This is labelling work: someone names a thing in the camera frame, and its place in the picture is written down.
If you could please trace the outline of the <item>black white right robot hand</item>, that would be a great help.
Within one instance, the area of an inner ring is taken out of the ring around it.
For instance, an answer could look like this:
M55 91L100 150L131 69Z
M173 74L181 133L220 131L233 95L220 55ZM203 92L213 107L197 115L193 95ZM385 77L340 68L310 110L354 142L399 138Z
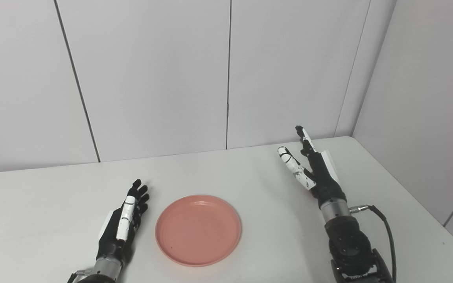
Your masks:
M304 167L302 163L297 161L285 146L278 148L280 159L295 179L317 199L319 206L330 202L332 199L347 202L329 152L317 151L304 127L297 125L295 130L302 144L300 153L307 158L309 168Z

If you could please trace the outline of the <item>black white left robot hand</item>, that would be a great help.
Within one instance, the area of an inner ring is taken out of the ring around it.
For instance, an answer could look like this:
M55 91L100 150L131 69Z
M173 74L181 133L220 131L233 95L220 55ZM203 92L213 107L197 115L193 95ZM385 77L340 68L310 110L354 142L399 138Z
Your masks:
M140 228L142 215L148 209L149 200L148 186L143 185L140 179L133 182L127 192L127 197L132 207L132 215L124 214L126 199L120 208L115 209L109 217L105 229L99 237L99 248L96 259L114 258L121 262L122 266L127 265L133 257L133 242L137 231Z

